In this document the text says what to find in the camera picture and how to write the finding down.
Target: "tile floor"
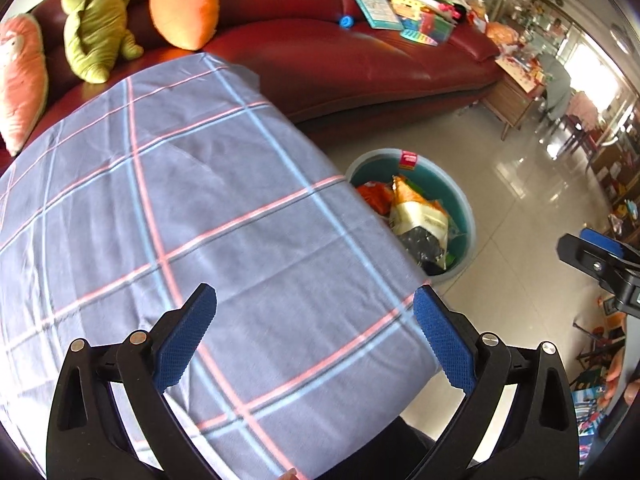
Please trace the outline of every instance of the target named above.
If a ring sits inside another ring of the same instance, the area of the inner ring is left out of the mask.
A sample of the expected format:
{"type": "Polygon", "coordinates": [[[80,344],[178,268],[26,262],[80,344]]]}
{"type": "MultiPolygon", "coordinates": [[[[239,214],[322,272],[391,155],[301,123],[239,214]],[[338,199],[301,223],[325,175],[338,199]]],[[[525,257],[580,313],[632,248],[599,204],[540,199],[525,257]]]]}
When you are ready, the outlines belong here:
{"type": "MultiPolygon", "coordinates": [[[[556,242],[583,224],[604,227],[609,212],[586,159],[553,160],[562,132],[551,140],[535,132],[535,118],[500,141],[502,125],[484,107],[448,114],[328,149],[341,170],[378,148],[417,152],[438,164],[460,185],[472,205],[478,247],[471,265],[455,280],[437,286],[453,310],[463,312],[479,332],[491,330],[507,344],[535,348],[542,340],[558,346],[568,374],[588,340],[576,329],[602,323],[595,300],[600,290],[582,273],[561,263],[556,242]]],[[[476,460],[491,454],[513,399],[503,395],[476,460]]],[[[434,377],[403,413],[412,426],[438,438],[462,400],[443,373],[434,377]]]]}

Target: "green dinosaur plush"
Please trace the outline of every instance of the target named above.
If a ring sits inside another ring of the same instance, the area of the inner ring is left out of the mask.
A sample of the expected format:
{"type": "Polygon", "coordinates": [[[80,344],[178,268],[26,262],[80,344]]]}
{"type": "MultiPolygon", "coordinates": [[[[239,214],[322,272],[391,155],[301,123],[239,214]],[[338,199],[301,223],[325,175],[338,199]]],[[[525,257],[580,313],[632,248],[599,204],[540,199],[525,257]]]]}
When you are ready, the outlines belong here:
{"type": "Polygon", "coordinates": [[[129,0],[62,0],[62,9],[68,14],[66,60],[80,79],[104,83],[118,53],[127,60],[142,56],[142,47],[127,29],[128,4],[129,0]]]}

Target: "red label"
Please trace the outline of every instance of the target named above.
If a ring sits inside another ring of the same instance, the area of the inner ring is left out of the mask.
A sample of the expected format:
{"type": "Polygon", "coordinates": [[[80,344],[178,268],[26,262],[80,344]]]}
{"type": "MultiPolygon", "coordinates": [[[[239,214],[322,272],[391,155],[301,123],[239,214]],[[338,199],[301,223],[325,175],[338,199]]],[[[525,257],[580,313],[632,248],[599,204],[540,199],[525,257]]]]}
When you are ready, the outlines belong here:
{"type": "Polygon", "coordinates": [[[403,170],[415,170],[418,163],[418,155],[413,152],[402,152],[400,155],[400,168],[403,170]]]}

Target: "red leather sofa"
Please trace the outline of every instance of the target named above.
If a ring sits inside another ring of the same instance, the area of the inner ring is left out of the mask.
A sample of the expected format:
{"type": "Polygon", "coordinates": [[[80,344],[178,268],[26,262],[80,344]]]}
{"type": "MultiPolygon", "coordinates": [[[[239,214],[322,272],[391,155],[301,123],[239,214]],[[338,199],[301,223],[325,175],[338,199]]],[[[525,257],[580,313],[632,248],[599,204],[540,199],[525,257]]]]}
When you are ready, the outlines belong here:
{"type": "MultiPolygon", "coordinates": [[[[42,28],[50,88],[30,142],[127,75],[190,54],[158,34],[148,0],[132,0],[129,28],[145,55],[91,85],[66,62],[60,0],[44,0],[32,13],[42,28]]],[[[471,26],[456,27],[446,44],[424,46],[397,31],[373,30],[354,0],[220,0],[218,32],[203,50],[257,73],[265,97],[320,145],[463,107],[500,78],[497,48],[471,26]],[[338,26],[346,14],[356,21],[350,30],[338,26]]],[[[1,151],[0,173],[10,162],[1,151]]]]}

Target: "human hand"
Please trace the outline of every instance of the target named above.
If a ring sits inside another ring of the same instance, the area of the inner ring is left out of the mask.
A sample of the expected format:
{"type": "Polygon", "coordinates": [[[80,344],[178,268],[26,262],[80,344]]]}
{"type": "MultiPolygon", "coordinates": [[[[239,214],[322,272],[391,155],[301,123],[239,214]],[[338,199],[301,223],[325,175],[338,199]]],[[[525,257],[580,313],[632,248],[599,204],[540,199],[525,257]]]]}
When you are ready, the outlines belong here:
{"type": "Polygon", "coordinates": [[[295,469],[289,469],[284,475],[282,475],[278,480],[298,480],[296,476],[298,472],[295,469]]]}
{"type": "MultiPolygon", "coordinates": [[[[625,357],[625,349],[621,349],[613,358],[611,362],[611,366],[609,367],[609,372],[607,373],[607,387],[604,392],[604,396],[598,401],[598,406],[601,410],[606,408],[613,395],[616,393],[618,389],[618,384],[620,384],[620,375],[622,374],[622,361],[625,357]]],[[[626,388],[625,390],[625,402],[631,406],[636,400],[636,395],[640,392],[640,380],[637,380],[626,388]]]]}

